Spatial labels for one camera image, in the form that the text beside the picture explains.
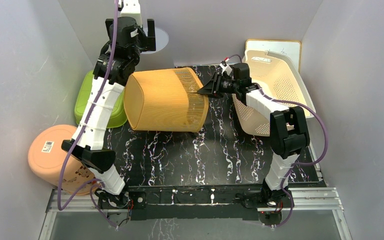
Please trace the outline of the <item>aluminium frame rail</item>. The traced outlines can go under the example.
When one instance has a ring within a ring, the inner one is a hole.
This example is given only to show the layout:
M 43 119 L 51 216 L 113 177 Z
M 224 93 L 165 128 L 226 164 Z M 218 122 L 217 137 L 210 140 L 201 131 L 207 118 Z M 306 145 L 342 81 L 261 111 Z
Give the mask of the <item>aluminium frame rail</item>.
M 133 220 L 150 219 L 226 219 L 243 218 L 251 221 L 257 215 L 273 212 L 268 205 L 251 206 L 234 199 L 239 188 L 233 186 L 142 187 L 133 189 Z M 282 209 L 288 211 L 331 211 L 342 240 L 350 240 L 351 233 L 345 220 L 344 208 L 334 187 L 293 187 L 293 205 L 282 199 Z

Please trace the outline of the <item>green plastic tub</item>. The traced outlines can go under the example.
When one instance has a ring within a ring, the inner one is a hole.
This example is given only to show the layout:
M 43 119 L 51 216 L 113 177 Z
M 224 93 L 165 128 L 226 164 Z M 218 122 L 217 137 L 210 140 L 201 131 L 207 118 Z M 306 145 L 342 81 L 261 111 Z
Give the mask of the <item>green plastic tub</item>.
M 92 90 L 92 82 L 94 79 L 93 70 L 90 70 L 84 77 L 81 84 L 77 99 L 74 105 L 74 117 L 75 122 L 78 125 L 85 113 L 86 105 L 89 99 L 89 95 Z M 112 109 L 111 116 L 107 123 L 107 129 L 118 128 L 123 126 L 127 121 L 127 115 L 124 108 L 124 95 L 123 91 L 117 98 L 114 107 Z

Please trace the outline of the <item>grey plastic bucket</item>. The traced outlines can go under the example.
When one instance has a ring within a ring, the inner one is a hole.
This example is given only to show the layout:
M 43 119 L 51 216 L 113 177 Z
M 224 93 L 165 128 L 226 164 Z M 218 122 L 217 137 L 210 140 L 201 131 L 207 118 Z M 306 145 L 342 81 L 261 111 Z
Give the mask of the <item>grey plastic bucket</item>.
M 136 71 L 151 71 L 160 69 L 173 69 L 175 67 L 169 35 L 161 28 L 155 28 L 156 50 L 140 54 L 140 62 Z

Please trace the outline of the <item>cream perforated laundry basket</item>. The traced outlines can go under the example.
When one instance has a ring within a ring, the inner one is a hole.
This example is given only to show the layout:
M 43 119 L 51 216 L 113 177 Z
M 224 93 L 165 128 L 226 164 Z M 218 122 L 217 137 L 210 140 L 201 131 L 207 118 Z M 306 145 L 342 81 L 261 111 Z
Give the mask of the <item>cream perforated laundry basket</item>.
M 259 84 L 266 95 L 277 100 L 298 102 L 316 110 L 298 69 L 287 55 L 247 49 L 244 62 L 250 68 L 252 82 Z M 242 130 L 249 135 L 268 137 L 269 120 L 243 104 L 234 94 L 232 98 Z

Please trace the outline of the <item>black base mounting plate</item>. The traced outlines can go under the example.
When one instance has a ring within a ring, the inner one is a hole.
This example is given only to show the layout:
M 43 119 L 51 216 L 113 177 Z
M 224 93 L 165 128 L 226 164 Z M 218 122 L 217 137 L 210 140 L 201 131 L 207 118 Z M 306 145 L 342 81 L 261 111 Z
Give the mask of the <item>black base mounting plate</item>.
M 281 222 L 292 193 L 270 191 L 262 184 L 130 186 L 120 196 L 98 190 L 98 206 L 125 211 L 133 221 L 153 219 L 233 219 Z

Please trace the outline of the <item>yellow framed whiteboard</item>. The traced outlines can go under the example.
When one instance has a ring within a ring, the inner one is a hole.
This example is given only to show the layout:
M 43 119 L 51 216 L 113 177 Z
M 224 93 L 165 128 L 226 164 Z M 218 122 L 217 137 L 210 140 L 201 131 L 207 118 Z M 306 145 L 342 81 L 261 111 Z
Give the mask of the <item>yellow framed whiteboard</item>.
M 302 44 L 297 40 L 270 40 L 270 39 L 248 39 L 245 42 L 246 50 L 275 52 L 288 56 L 295 67 L 300 70 Z

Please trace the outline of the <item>yellow slatted plastic basket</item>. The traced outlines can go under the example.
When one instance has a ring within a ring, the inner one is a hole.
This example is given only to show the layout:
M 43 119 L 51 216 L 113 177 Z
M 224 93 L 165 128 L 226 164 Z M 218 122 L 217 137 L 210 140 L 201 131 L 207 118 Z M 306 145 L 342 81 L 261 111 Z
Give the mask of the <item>yellow slatted plastic basket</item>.
M 134 131 L 199 132 L 209 110 L 190 67 L 134 72 L 124 89 L 124 110 Z

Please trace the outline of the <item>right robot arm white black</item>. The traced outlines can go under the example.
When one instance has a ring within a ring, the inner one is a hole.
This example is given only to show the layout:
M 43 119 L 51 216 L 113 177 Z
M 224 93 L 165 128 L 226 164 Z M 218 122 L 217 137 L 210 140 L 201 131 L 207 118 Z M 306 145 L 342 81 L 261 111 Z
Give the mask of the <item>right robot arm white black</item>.
M 302 107 L 288 107 L 264 93 L 263 88 L 252 81 L 247 63 L 220 63 L 222 71 L 198 90 L 198 94 L 221 98 L 232 94 L 247 107 L 256 110 L 269 121 L 269 142 L 273 151 L 268 174 L 263 180 L 261 192 L 243 195 L 275 207 L 288 194 L 288 177 L 301 153 L 310 144 L 310 135 Z

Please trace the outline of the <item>orange plastic bucket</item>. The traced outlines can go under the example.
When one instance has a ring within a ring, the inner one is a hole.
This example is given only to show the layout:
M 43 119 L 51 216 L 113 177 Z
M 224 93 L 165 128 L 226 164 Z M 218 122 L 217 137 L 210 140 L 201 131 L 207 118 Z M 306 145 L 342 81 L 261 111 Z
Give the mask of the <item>orange plastic bucket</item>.
M 64 140 L 71 139 L 76 129 L 68 124 L 55 125 L 35 138 L 28 151 L 28 164 L 35 175 L 52 185 L 59 184 L 60 172 L 67 156 L 61 145 Z M 61 189 L 70 194 L 79 190 L 78 195 L 85 195 L 97 182 L 91 181 L 84 187 L 81 185 L 94 178 L 95 175 L 87 167 L 71 156 L 64 171 Z

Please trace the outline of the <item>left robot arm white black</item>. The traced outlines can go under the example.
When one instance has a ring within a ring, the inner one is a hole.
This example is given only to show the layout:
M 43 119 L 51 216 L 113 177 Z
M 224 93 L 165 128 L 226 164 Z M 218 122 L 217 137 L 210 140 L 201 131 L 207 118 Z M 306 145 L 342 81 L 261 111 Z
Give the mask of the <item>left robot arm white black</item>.
M 104 148 L 104 136 L 115 103 L 134 73 L 141 53 L 156 49 L 155 21 L 147 19 L 147 31 L 130 16 L 106 19 L 105 26 L 109 40 L 93 69 L 83 116 L 71 139 L 64 140 L 61 148 L 94 174 L 115 207 L 124 208 L 129 203 L 129 194 L 123 191 L 124 179 L 114 165 L 116 153 Z

